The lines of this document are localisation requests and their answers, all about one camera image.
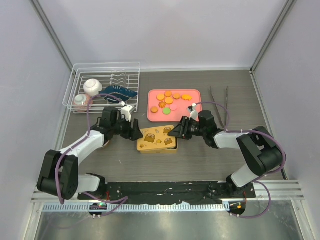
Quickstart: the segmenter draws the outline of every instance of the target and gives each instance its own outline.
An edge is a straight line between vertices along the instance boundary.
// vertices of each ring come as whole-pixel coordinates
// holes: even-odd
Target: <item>wire dish rack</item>
[[[126,101],[126,104],[133,106],[134,111],[138,110],[139,103],[139,62],[112,62],[112,63],[77,63],[73,66],[69,83],[63,98],[63,105],[74,113],[85,113],[87,106],[74,105],[75,96],[84,94],[84,83],[89,79],[97,79],[102,84],[102,90],[109,86],[121,86],[138,93],[134,98]],[[120,108],[120,104],[107,102],[98,96],[90,105],[90,113],[102,113],[107,106]]]

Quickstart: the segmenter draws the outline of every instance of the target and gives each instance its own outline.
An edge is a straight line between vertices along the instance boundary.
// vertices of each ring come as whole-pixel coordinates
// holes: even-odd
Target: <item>white cup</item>
[[[91,78],[85,81],[83,90],[90,97],[93,97],[99,94],[99,92],[102,90],[102,84],[97,79]]]

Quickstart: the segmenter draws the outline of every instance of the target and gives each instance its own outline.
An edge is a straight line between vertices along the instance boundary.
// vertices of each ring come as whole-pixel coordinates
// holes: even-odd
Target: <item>white wall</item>
[[[286,169],[320,227],[320,1],[298,0],[256,72]]]
[[[0,33],[0,238],[18,240],[70,71],[29,1],[0,1]]]
[[[40,0],[72,63],[251,67],[286,0]]]

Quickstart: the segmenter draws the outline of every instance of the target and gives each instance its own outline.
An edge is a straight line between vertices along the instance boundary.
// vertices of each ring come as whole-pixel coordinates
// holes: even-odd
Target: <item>pink tray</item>
[[[157,99],[158,94],[164,94],[166,91],[171,91],[173,94],[180,94],[182,96],[183,94],[188,94],[192,97],[192,99],[189,100],[183,100],[180,99],[173,99],[173,103],[178,106],[178,109],[175,111],[171,111],[169,115],[165,115],[162,112],[162,108],[159,107],[159,101]],[[151,122],[180,122],[182,116],[190,116],[190,112],[188,111],[188,107],[191,106],[193,103],[199,103],[201,102],[201,94],[198,90],[195,89],[154,89],[149,92],[148,95],[148,119]],[[152,113],[151,108],[157,107],[158,112]],[[195,107],[197,112],[202,111],[201,104],[197,105]]]

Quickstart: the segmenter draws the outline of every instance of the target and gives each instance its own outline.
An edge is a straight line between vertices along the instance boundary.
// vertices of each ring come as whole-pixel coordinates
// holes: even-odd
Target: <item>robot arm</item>
[[[120,135],[124,139],[135,141],[143,137],[139,129],[139,121],[131,123],[132,106],[124,106],[121,110],[114,107],[106,107],[97,123],[72,145],[59,151],[49,150],[43,160],[41,172],[37,182],[39,191],[58,196],[55,182],[55,168],[59,158],[70,150],[61,162],[59,171],[59,184],[62,198],[69,200],[74,194],[93,192],[97,195],[105,193],[105,178],[88,173],[79,175],[79,165],[96,149],[105,146],[114,135]]]
[[[241,150],[246,164],[227,177],[226,181],[230,183],[231,192],[238,192],[251,181],[282,163],[282,154],[270,139],[254,133],[224,132],[217,127],[214,116],[208,110],[199,112],[198,117],[199,122],[194,116],[183,116],[180,123],[168,135],[185,140],[191,139],[192,136],[201,136],[211,148]],[[254,130],[270,135],[263,126]]]

